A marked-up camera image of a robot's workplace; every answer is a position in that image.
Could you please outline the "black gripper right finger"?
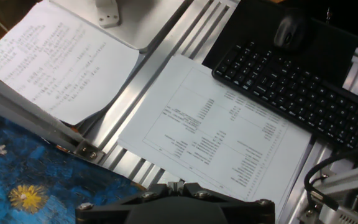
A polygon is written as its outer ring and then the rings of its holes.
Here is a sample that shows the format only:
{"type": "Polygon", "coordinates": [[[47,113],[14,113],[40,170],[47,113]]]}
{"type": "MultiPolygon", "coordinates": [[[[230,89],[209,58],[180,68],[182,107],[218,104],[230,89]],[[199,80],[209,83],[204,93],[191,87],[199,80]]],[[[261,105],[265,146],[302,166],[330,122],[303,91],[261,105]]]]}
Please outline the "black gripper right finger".
{"type": "Polygon", "coordinates": [[[180,211],[190,223],[275,223],[275,204],[268,199],[245,202],[184,182],[180,195],[188,200],[180,211]]]}

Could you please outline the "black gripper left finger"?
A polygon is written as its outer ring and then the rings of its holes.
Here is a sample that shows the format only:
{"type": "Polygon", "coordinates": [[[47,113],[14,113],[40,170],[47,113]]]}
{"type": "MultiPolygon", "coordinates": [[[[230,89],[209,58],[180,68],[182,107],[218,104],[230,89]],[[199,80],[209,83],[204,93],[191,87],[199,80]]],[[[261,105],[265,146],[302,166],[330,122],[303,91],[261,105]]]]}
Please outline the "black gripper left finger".
{"type": "Polygon", "coordinates": [[[85,202],[75,209],[75,223],[125,223],[131,211],[159,199],[177,193],[177,183],[153,184],[143,192],[120,199],[109,205],[95,205],[85,202]]]}

